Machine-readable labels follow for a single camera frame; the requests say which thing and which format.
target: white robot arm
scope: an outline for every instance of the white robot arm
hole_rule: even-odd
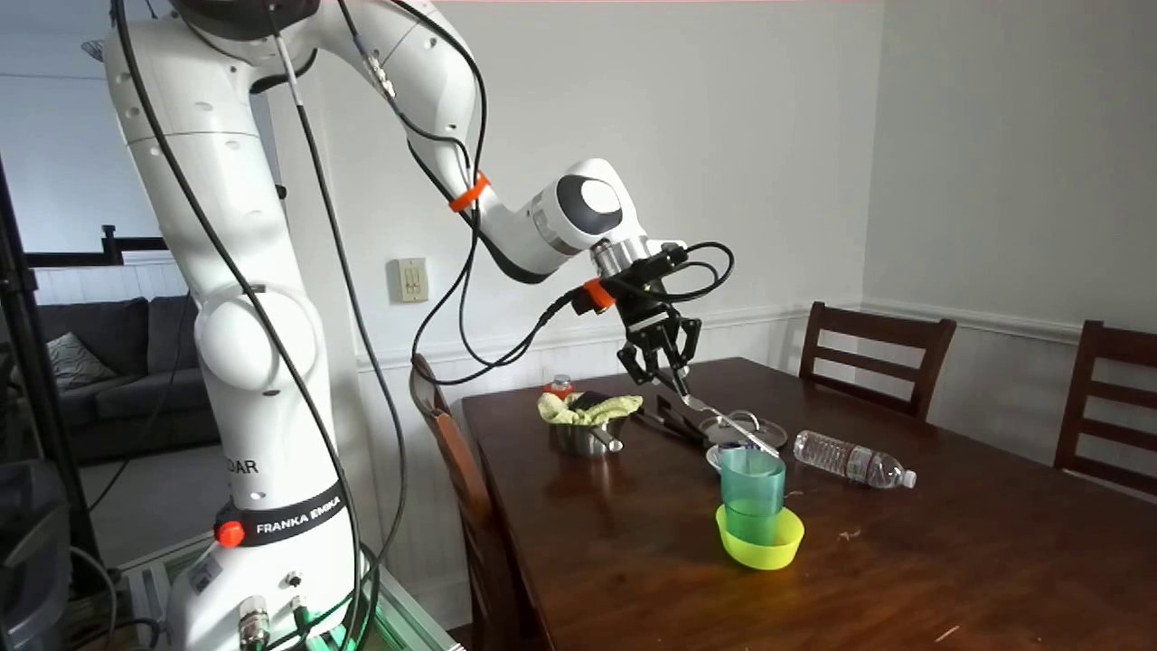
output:
[[[681,270],[688,249],[646,239],[610,162],[577,162],[520,211],[500,201],[475,162],[484,132],[482,76],[429,3],[174,6],[174,17],[127,25],[117,0],[117,35],[106,43],[119,126],[197,305],[194,340],[232,465],[218,550],[180,574],[171,643],[259,649],[301,629],[305,609],[325,613],[350,596],[359,547],[332,461],[322,317],[305,292],[253,125],[253,86],[305,73],[318,52],[350,63],[393,107],[412,160],[508,279],[537,283],[575,252],[593,252],[601,279],[572,305],[618,305],[618,357],[635,381],[681,387],[696,321],[660,292],[660,276]]]

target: green cup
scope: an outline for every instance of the green cup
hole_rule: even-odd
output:
[[[724,528],[735,541],[771,547],[784,507],[784,461],[742,444],[720,451]]]

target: plastic bottle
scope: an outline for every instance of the plastic bottle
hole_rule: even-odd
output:
[[[825,475],[872,484],[872,490],[913,490],[913,472],[907,472],[898,457],[876,451],[863,444],[848,444],[817,431],[799,431],[792,457],[804,466],[817,466]]]

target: gray sofa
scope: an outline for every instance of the gray sofa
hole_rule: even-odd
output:
[[[78,466],[218,440],[193,317],[187,296],[41,308]]]

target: wooden chair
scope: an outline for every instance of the wooden chair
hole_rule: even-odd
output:
[[[453,409],[443,407],[443,395],[436,392],[422,356],[412,357],[409,395],[435,431],[449,477],[456,484],[469,571],[475,643],[484,651],[544,649],[482,461],[456,424]]]
[[[1086,321],[1052,466],[1157,495],[1157,472],[1141,475],[1136,466],[1124,466],[1121,461],[1115,465],[1107,451],[1080,444],[1111,440],[1115,451],[1151,451],[1153,461],[1157,436],[1145,431],[1145,424],[1157,420],[1153,381],[1157,332]]]
[[[853,349],[833,349],[826,336],[848,336]],[[841,313],[817,301],[806,317],[799,378],[924,420],[952,336],[952,317],[913,321]],[[913,361],[893,361],[869,356],[863,349],[888,349]]]

